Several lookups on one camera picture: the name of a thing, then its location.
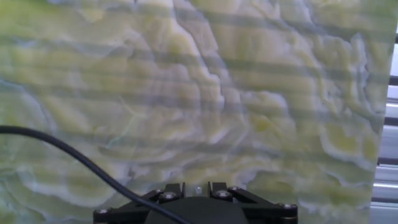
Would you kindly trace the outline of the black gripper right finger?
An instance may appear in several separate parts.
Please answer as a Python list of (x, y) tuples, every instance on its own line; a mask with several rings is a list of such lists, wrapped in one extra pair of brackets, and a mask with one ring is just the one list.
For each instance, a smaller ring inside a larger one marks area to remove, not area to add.
[(298, 224), (296, 204), (272, 203), (226, 182), (208, 182), (208, 196), (237, 205), (249, 223)]

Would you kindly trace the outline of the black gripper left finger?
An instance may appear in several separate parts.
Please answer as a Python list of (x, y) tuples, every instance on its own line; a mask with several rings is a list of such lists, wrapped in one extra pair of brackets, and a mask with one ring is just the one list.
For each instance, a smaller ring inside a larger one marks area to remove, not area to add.
[[(160, 205), (185, 198), (183, 184), (166, 184), (141, 196), (142, 199)], [(119, 208), (106, 208), (93, 212), (94, 224), (144, 224), (150, 209), (136, 202), (129, 202)]]

